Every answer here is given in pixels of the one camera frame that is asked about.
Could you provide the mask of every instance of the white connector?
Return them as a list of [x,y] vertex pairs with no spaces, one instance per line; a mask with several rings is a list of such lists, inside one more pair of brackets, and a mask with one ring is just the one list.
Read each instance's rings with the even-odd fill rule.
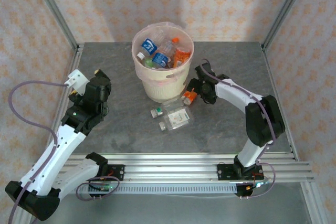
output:
[[67,84],[69,88],[72,87],[80,95],[84,95],[86,84],[89,82],[85,75],[78,69],[75,69],[68,77],[69,79],[64,84]]

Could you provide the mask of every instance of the gray table surface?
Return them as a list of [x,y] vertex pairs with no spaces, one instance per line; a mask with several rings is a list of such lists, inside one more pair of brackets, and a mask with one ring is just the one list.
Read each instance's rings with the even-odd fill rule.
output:
[[87,202],[78,200],[72,194],[61,201],[48,220],[37,223],[311,223],[299,183],[275,184],[266,195],[249,200],[239,200],[231,195],[224,195],[223,198],[193,196],[112,195],[103,200]]
[[[253,93],[274,94],[260,45],[256,42],[196,42],[188,80],[207,58],[216,74],[224,73]],[[101,68],[111,79],[109,114],[76,148],[75,153],[238,153],[247,140],[245,116],[223,99],[214,105],[197,98],[190,106],[194,122],[161,132],[159,118],[137,78],[130,42],[85,43],[79,70],[88,78]],[[289,152],[285,134],[270,149]]]

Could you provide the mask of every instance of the purple cable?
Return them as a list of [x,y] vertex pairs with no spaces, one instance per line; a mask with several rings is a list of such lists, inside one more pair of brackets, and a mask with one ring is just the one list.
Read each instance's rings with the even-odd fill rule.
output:
[[22,82],[18,85],[16,85],[9,93],[9,96],[8,96],[8,104],[9,104],[9,107],[11,109],[11,111],[22,121],[24,121],[25,123],[28,123],[30,125],[33,125],[33,126],[36,126],[36,127],[39,127],[39,128],[42,128],[42,129],[45,129],[47,131],[49,131],[53,138],[54,138],[54,146],[53,148],[51,149],[51,152],[49,154],[49,156],[47,157],[47,159],[43,162],[43,164],[41,165],[41,167],[39,169],[36,170],[36,172],[32,175],[32,177],[30,178],[30,182],[28,182],[24,187],[23,189],[21,190],[21,192],[19,193],[18,197],[16,198],[15,200],[15,203],[14,203],[14,206],[11,210],[11,213],[9,215],[9,220],[8,220],[8,224],[12,224],[13,222],[13,217],[14,217],[14,213],[15,213],[15,210],[22,198],[22,195],[23,193],[26,191],[26,189],[29,187],[29,185],[32,183],[32,181],[37,177],[37,175],[43,170],[43,168],[48,164],[48,162],[50,161],[50,159],[52,158],[53,154],[55,153],[56,151],[56,148],[57,148],[57,135],[56,133],[49,127],[47,126],[44,126],[42,124],[39,124],[39,123],[34,123],[30,120],[27,120],[25,119],[24,117],[22,117],[19,113],[17,113],[17,111],[15,110],[14,106],[13,106],[13,94],[14,92],[24,86],[24,85],[27,85],[27,84],[46,84],[46,85],[51,85],[51,86],[58,86],[58,87],[67,87],[68,85],[67,84],[60,84],[60,83],[53,83],[53,82],[47,82],[47,81],[25,81],[25,82]]
[[[90,178],[88,179],[88,181],[90,180],[94,180],[94,179],[101,179],[101,178],[111,178],[111,179],[114,179],[118,182],[117,186],[112,190],[110,191],[108,194],[105,194],[103,196],[100,196],[99,198],[102,199],[102,198],[106,198],[108,196],[110,196],[111,194],[113,194],[113,192],[119,187],[120,185],[120,180],[117,178],[117,177],[114,177],[114,176],[100,176],[100,177],[94,177],[94,178]],[[82,198],[79,193],[78,193],[78,190],[79,188],[82,186],[82,185],[99,185],[101,186],[102,184],[101,183],[93,183],[93,182],[84,182],[82,184],[80,184],[77,188],[76,188],[76,197],[82,201],[91,201],[91,200],[95,200],[96,198],[93,197],[93,198]]]
[[223,84],[225,84],[225,85],[228,85],[228,86],[230,86],[230,87],[233,87],[233,88],[235,88],[235,89],[238,89],[239,91],[243,92],[244,94],[248,95],[250,98],[252,98],[253,100],[255,100],[255,101],[257,102],[257,104],[259,105],[259,107],[261,108],[262,112],[264,113],[265,118],[266,118],[266,121],[267,121],[267,124],[268,124],[268,127],[269,127],[269,129],[270,129],[270,131],[271,131],[271,136],[272,136],[273,142],[272,142],[271,144],[266,144],[265,148],[261,151],[261,153],[260,153],[259,156],[257,157],[257,159],[256,159],[256,164],[257,164],[257,165],[265,164],[265,165],[268,165],[269,167],[271,167],[272,172],[273,172],[273,182],[272,182],[270,188],[269,188],[266,192],[264,192],[264,193],[262,193],[262,194],[260,194],[260,195],[255,195],[255,196],[250,196],[250,197],[245,197],[245,198],[255,198],[255,197],[259,197],[259,196],[261,196],[261,195],[266,194],[267,192],[269,192],[269,191],[273,188],[274,183],[275,183],[275,178],[276,178],[275,170],[274,170],[274,168],[273,168],[272,165],[270,165],[270,164],[268,164],[268,163],[259,163],[259,159],[261,158],[261,156],[262,156],[262,155],[265,153],[265,151],[267,150],[267,146],[269,146],[269,145],[273,145],[273,143],[276,141],[276,137],[275,137],[274,129],[273,129],[271,120],[270,120],[270,118],[269,118],[269,116],[268,116],[268,114],[267,114],[266,109],[264,108],[264,106],[262,105],[262,103],[261,103],[261,102],[260,102],[254,95],[252,95],[250,92],[248,92],[247,90],[243,89],[243,88],[240,87],[240,86],[237,86],[237,85],[231,84],[231,83],[229,83],[229,82],[223,81],[223,80],[221,80],[221,79],[219,79],[219,78],[217,78],[217,77],[215,77],[215,76],[212,76],[212,75],[209,74],[207,71],[205,71],[205,69],[203,68],[202,65],[200,65],[200,67],[201,67],[202,71],[203,71],[207,76],[209,76],[210,78],[212,78],[212,79],[214,79],[214,80],[216,80],[216,81],[218,81],[218,82],[220,82],[220,83],[223,83]]

